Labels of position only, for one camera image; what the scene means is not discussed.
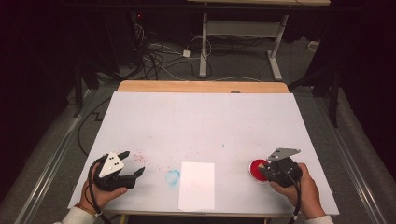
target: human hand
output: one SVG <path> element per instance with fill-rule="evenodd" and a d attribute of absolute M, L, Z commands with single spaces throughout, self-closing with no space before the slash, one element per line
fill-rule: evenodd
<path fill-rule="evenodd" d="M 127 192 L 128 189 L 127 188 L 118 188 L 111 192 L 108 192 L 108 191 L 101 190 L 101 189 L 97 188 L 96 185 L 93 184 L 93 175 L 95 174 L 95 171 L 98 166 L 99 166 L 99 163 L 96 163 L 92 169 L 92 176 L 91 176 L 92 191 L 93 191 L 93 196 L 95 197 L 97 205 L 101 209 L 103 209 L 108 202 L 110 202 L 111 200 L 113 200 L 115 198 L 120 197 L 122 194 Z M 82 187 L 79 205 L 82 206 L 83 208 L 89 210 L 90 212 L 96 214 L 96 211 L 92 206 L 93 203 L 92 203 L 92 198 L 91 198 L 91 192 L 90 192 L 90 188 L 88 186 L 89 186 L 89 183 L 88 183 L 88 178 L 87 178 L 87 180 L 84 183 L 84 186 Z"/>
<path fill-rule="evenodd" d="M 315 180 L 312 179 L 304 163 L 299 163 L 303 176 L 300 178 L 301 212 L 307 219 L 323 217 L 326 214 L 320 204 L 319 191 Z M 270 182 L 271 187 L 278 193 L 288 197 L 293 206 L 297 204 L 297 190 L 294 186 L 282 188 L 276 182 Z"/>

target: wooden table edge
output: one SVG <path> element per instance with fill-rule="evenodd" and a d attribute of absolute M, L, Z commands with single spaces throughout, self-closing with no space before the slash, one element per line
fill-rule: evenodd
<path fill-rule="evenodd" d="M 205 92 L 205 93 L 290 93 L 283 82 L 154 81 L 126 80 L 118 91 Z"/>

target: sleeve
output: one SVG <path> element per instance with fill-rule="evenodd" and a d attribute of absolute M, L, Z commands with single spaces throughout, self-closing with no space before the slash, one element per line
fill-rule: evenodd
<path fill-rule="evenodd" d="M 304 224 L 333 224 L 332 217 L 330 217 L 330 216 L 308 219 L 308 220 L 304 221 L 303 223 Z"/>
<path fill-rule="evenodd" d="M 72 207 L 62 222 L 55 224 L 93 224 L 96 217 L 77 207 Z"/>

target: desk leg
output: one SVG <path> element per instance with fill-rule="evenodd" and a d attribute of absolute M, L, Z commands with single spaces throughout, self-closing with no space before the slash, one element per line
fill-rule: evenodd
<path fill-rule="evenodd" d="M 202 50 L 201 50 L 201 63 L 199 66 L 199 76 L 206 77 L 206 66 L 207 66 L 207 48 L 206 48 L 206 38 L 207 38 L 207 13 L 204 13 L 203 25 L 202 25 Z"/>
<path fill-rule="evenodd" d="M 276 53 L 279 49 L 280 41 L 282 40 L 283 32 L 286 28 L 286 22 L 288 21 L 289 15 L 284 15 L 282 18 L 282 22 L 279 24 L 279 27 L 276 32 L 276 39 L 273 50 L 268 50 L 268 60 L 270 61 L 271 68 L 273 70 L 274 78 L 276 81 L 282 81 L 282 75 L 280 74 L 279 67 L 277 66 L 276 62 Z"/>
<path fill-rule="evenodd" d="M 271 223 L 271 218 L 264 219 L 264 224 L 270 224 L 270 223 Z"/>
<path fill-rule="evenodd" d="M 121 215 L 120 224 L 127 224 L 129 221 L 128 215 Z"/>

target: blue mark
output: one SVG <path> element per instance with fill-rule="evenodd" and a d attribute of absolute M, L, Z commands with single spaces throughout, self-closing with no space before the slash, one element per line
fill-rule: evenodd
<path fill-rule="evenodd" d="M 180 179 L 180 172 L 178 170 L 170 170 L 166 173 L 165 181 L 168 183 L 169 187 L 175 187 L 178 185 L 178 180 Z"/>

